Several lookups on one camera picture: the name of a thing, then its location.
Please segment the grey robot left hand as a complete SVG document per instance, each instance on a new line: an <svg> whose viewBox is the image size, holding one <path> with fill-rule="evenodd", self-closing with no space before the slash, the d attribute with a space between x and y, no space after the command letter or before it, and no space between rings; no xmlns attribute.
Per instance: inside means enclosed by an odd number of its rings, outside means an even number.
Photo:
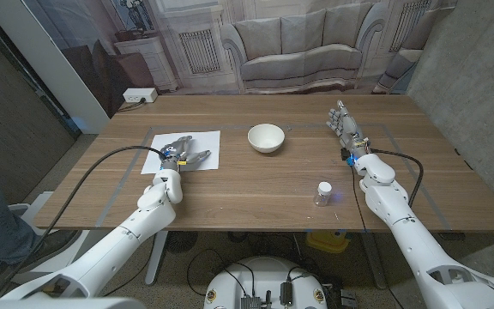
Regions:
<svg viewBox="0 0 494 309"><path fill-rule="evenodd" d="M199 166L210 155L210 150L193 153L190 151L192 136L181 136L175 142L165 145L160 152L160 169L171 169L179 172L181 167Z"/></svg>

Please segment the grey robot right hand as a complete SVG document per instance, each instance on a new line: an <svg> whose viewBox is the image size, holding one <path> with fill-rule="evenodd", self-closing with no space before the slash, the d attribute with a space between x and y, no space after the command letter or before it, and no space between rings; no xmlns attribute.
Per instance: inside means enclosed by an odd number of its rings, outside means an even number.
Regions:
<svg viewBox="0 0 494 309"><path fill-rule="evenodd" d="M339 137L340 145L355 160L369 153L368 138L364 137L362 130L341 100L337 101L336 109L329 110L328 116L329 121L326 125Z"/></svg>

